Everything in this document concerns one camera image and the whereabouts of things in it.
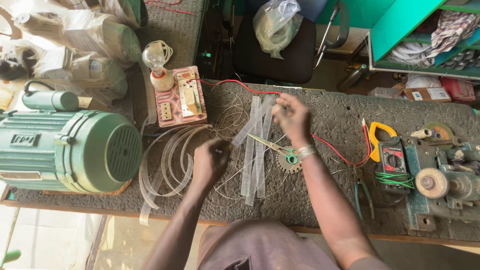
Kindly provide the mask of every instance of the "green electric motor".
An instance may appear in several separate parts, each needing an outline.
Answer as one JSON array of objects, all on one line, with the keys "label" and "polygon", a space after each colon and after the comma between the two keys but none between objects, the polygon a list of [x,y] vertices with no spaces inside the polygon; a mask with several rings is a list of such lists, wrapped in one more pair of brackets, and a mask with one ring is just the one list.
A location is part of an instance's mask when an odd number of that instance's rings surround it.
[{"label": "green electric motor", "polygon": [[75,94],[28,91],[0,121],[0,180],[10,186],[105,193],[138,171],[142,140],[122,115],[78,110]]}]

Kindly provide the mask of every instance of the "hand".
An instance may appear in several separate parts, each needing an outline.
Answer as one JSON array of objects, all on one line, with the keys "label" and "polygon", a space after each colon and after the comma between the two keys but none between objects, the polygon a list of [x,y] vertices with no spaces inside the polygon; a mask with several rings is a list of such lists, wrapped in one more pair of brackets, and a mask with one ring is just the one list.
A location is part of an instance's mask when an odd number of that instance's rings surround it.
[{"label": "hand", "polygon": [[312,115],[307,106],[296,97],[282,93],[276,99],[272,115],[275,116],[274,122],[280,124],[295,149],[311,144]]},{"label": "hand", "polygon": [[213,139],[195,149],[192,185],[210,191],[222,177],[230,161],[232,145],[229,141]]}]

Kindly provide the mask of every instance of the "red wire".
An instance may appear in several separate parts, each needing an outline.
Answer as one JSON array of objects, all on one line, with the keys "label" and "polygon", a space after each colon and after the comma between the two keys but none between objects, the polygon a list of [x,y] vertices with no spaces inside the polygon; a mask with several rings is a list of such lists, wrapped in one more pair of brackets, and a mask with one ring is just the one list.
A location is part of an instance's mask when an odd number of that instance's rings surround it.
[{"label": "red wire", "polygon": [[216,84],[211,84],[211,83],[208,83],[204,80],[201,80],[201,79],[190,79],[188,80],[187,83],[189,83],[191,80],[196,80],[196,81],[201,81],[202,83],[206,84],[206,85],[209,85],[209,86],[216,86],[218,84],[221,84],[221,83],[224,83],[224,82],[237,82],[239,84],[241,84],[243,87],[245,87],[246,89],[248,89],[249,91],[253,92],[253,93],[260,93],[260,94],[281,94],[280,92],[275,92],[275,91],[272,91],[272,92],[264,92],[264,91],[257,91],[257,90],[253,90],[253,89],[250,89],[248,88],[246,85],[244,85],[241,81],[238,81],[238,80],[225,80],[225,81],[221,81],[221,82],[218,82]]},{"label": "red wire", "polygon": [[162,7],[162,6],[159,6],[159,5],[155,5],[155,4],[152,4],[152,3],[149,3],[149,2],[145,2],[145,4],[152,5],[152,6],[156,6],[156,7],[159,7],[159,8],[161,8],[161,9],[168,10],[168,11],[179,12],[179,13],[187,13],[187,14],[193,15],[192,12],[180,11],[180,10],[171,10],[171,9],[168,9],[168,8],[165,8],[165,7]]},{"label": "red wire", "polygon": [[162,1],[158,1],[158,0],[148,0],[148,1],[145,1],[145,4],[150,3],[150,2],[167,4],[167,5],[176,5],[176,4],[180,4],[181,0],[178,0],[178,1],[175,2],[175,3],[167,3],[167,2],[162,2]]},{"label": "red wire", "polygon": [[365,161],[370,157],[370,143],[369,143],[369,141],[368,141],[367,127],[366,127],[366,126],[363,126],[363,131],[364,131],[364,133],[365,133],[365,140],[367,141],[368,155],[367,155],[367,157],[366,157],[364,160],[362,160],[362,161],[360,161],[360,162],[357,162],[357,163],[352,163],[352,162],[346,160],[344,157],[342,157],[342,155],[340,155],[340,153],[335,149],[335,147],[333,147],[331,144],[327,143],[327,141],[320,139],[319,137],[315,136],[313,133],[310,133],[310,134],[311,134],[315,139],[320,140],[320,141],[324,142],[326,145],[330,146],[330,147],[333,149],[333,151],[335,151],[335,153],[337,153],[338,156],[340,156],[343,160],[345,160],[346,163],[352,164],[352,165],[358,165],[358,164],[361,164],[361,163],[365,162]]}]

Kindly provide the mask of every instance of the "black chair seat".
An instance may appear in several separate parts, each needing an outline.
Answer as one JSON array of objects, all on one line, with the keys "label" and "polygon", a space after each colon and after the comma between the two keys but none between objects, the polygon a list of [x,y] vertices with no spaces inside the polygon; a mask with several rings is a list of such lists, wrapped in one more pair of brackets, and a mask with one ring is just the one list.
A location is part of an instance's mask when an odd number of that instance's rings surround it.
[{"label": "black chair seat", "polygon": [[235,39],[233,67],[237,72],[265,77],[280,82],[304,84],[313,74],[315,56],[315,23],[303,18],[298,33],[280,55],[284,59],[270,57],[262,51],[255,31],[253,17],[247,14],[243,18]]}]

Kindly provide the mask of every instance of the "chair armrest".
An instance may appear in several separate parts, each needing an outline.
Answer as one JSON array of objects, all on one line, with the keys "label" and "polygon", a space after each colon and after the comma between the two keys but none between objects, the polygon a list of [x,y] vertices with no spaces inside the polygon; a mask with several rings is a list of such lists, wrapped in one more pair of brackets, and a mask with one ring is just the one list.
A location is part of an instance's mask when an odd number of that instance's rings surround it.
[{"label": "chair armrest", "polygon": [[228,31],[228,37],[233,37],[233,17],[235,14],[235,0],[225,0],[222,10],[222,25]]},{"label": "chair armrest", "polygon": [[350,31],[350,12],[348,12],[348,6],[342,1],[337,1],[335,3],[334,12],[332,17],[330,17],[330,21],[332,22],[336,14],[340,10],[340,29],[338,31],[338,36],[336,37],[336,41],[334,43],[327,41],[326,45],[329,48],[339,48],[345,44],[347,40],[348,33]]}]

